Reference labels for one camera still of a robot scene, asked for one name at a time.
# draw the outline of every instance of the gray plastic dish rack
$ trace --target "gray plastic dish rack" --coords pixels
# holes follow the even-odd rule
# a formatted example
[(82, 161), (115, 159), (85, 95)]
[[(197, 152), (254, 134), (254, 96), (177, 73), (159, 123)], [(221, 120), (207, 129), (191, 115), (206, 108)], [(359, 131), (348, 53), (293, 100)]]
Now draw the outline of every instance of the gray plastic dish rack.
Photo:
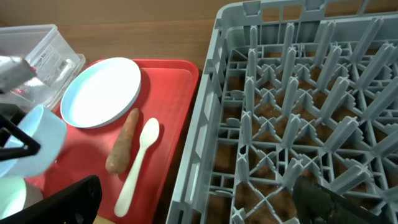
[[(366, 14), (364, 0), (354, 15), (325, 17), (334, 2), (251, 1), (218, 11), (167, 223), (206, 223), (212, 195), (231, 201), (227, 223), (261, 208), (276, 223), (299, 223), (282, 220), (271, 201), (291, 194), (302, 174), (375, 201), (366, 209), (398, 223), (398, 15)], [(286, 21), (290, 6), (301, 12)], [(279, 9), (278, 21), (264, 22), (268, 8)], [(220, 145), (231, 146), (223, 151), (234, 153), (232, 173), (214, 170)], [(254, 175), (261, 167), (273, 177)], [(257, 197), (250, 209), (236, 206), (242, 183)]]

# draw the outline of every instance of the clear plastic container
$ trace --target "clear plastic container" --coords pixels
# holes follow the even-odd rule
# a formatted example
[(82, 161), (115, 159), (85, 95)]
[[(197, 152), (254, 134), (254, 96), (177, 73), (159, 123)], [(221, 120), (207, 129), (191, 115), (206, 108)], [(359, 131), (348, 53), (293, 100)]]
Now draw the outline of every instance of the clear plastic container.
[(53, 109), (85, 63), (55, 25), (0, 28), (0, 53), (22, 56), (36, 69), (37, 78), (0, 96), (24, 111), (38, 104)]

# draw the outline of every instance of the white spoon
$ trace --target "white spoon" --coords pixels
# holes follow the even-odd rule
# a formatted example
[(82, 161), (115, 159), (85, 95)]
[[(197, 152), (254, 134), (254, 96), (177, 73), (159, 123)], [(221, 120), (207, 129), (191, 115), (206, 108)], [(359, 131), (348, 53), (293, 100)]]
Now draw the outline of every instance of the white spoon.
[(155, 118), (151, 118), (145, 124), (139, 136), (140, 148), (114, 207), (114, 214), (117, 217), (123, 217), (129, 211), (145, 152), (156, 141), (158, 136), (159, 122)]

